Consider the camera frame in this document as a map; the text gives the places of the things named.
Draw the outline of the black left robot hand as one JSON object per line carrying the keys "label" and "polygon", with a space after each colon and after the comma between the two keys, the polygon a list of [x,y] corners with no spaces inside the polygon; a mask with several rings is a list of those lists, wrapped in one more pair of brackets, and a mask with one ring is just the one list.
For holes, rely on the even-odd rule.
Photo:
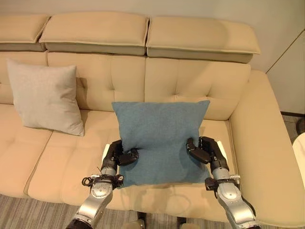
{"label": "black left robot hand", "polygon": [[102,161],[102,169],[110,167],[117,170],[117,166],[127,166],[139,159],[139,153],[136,148],[124,151],[122,140],[114,141],[110,144],[105,158]]}

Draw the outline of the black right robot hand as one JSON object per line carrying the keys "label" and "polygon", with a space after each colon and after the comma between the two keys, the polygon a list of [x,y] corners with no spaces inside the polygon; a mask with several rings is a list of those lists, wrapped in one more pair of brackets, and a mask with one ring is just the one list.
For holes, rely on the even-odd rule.
{"label": "black right robot hand", "polygon": [[229,171],[227,160],[214,139],[200,136],[198,146],[196,146],[193,143],[193,139],[188,138],[186,149],[188,154],[197,161],[204,164],[210,164],[212,172],[217,168],[224,168]]}

